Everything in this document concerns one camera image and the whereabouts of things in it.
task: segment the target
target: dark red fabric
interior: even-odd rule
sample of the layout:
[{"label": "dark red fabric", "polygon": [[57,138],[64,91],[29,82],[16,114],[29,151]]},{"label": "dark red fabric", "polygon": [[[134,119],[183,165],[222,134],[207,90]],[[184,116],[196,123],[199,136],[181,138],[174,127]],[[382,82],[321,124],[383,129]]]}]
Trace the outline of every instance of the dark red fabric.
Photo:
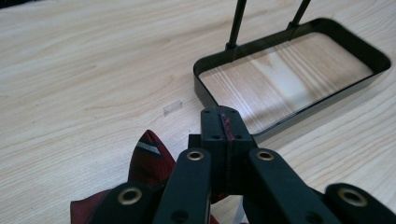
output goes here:
[{"label": "dark red fabric", "polygon": [[134,148],[128,181],[141,182],[152,187],[168,178],[175,164],[160,138],[147,130]]},{"label": "dark red fabric", "polygon": [[[175,160],[160,138],[151,130],[147,130],[134,148],[128,181],[155,186],[172,174],[175,164]],[[71,202],[71,223],[89,223],[95,208],[109,192],[110,190],[105,190],[84,200]],[[210,223],[219,224],[213,216],[210,216]]]},{"label": "dark red fabric", "polygon": [[110,190],[104,190],[93,194],[81,201],[74,201],[70,203],[70,219],[71,223],[82,224],[88,223],[96,206],[106,197]]}]

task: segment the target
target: wooden table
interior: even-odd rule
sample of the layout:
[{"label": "wooden table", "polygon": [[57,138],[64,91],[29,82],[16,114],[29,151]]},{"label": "wooden table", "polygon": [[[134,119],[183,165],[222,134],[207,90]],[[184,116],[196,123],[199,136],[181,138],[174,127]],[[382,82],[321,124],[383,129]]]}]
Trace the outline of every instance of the wooden table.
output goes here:
[{"label": "wooden table", "polygon": [[[300,1],[251,0],[238,43],[284,29]],[[174,158],[200,132],[196,60],[223,50],[235,1],[40,1],[0,10],[0,222],[67,223],[69,203],[126,181],[146,129]],[[396,2],[313,1],[396,59]],[[347,182],[396,212],[396,70],[261,143],[311,187]],[[170,113],[164,108],[177,105]],[[214,205],[221,222],[234,198]]]}]

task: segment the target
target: brass grommet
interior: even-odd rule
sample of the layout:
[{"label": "brass grommet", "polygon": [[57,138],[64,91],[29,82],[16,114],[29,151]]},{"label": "brass grommet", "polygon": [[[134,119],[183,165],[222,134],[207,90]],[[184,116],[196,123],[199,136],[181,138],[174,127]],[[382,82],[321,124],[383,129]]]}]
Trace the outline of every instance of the brass grommet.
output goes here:
[{"label": "brass grommet", "polygon": [[263,161],[271,161],[274,159],[274,155],[266,151],[259,151],[256,153],[256,156]]},{"label": "brass grommet", "polygon": [[137,203],[142,198],[142,195],[142,190],[138,188],[132,187],[124,189],[119,194],[119,203],[122,205],[131,205]]},{"label": "brass grommet", "polygon": [[191,161],[200,161],[204,158],[204,153],[200,151],[192,151],[187,154],[187,158]]},{"label": "brass grommet", "polygon": [[338,190],[338,196],[346,203],[354,206],[364,207],[367,205],[367,199],[354,189],[341,188]]}]

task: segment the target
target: black metal rod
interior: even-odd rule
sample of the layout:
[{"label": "black metal rod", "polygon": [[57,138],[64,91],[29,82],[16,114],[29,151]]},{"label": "black metal rod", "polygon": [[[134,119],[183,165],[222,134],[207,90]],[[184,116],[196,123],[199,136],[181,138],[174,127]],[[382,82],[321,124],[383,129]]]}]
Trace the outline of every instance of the black metal rod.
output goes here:
[{"label": "black metal rod", "polygon": [[235,16],[233,17],[233,28],[231,29],[230,41],[227,43],[226,49],[234,49],[236,47],[236,39],[238,38],[246,4],[247,0],[238,0],[236,4]]},{"label": "black metal rod", "polygon": [[304,15],[305,10],[309,5],[309,2],[311,2],[311,0],[303,0],[303,2],[300,4],[300,7],[298,8],[296,15],[294,16],[294,19],[291,22],[292,25],[298,25],[301,17]]}]

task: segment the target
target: clip jaw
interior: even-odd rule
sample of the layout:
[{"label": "clip jaw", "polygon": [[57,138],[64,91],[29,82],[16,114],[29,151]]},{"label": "clip jaw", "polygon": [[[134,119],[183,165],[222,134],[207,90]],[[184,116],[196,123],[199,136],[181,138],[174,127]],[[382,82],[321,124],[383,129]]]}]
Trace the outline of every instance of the clip jaw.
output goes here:
[{"label": "clip jaw", "polygon": [[210,203],[243,195],[249,223],[396,223],[396,216],[348,184],[309,188],[273,150],[258,148],[239,113],[220,106],[201,112],[167,181],[154,188],[129,182],[111,190],[92,223],[209,223]]}]

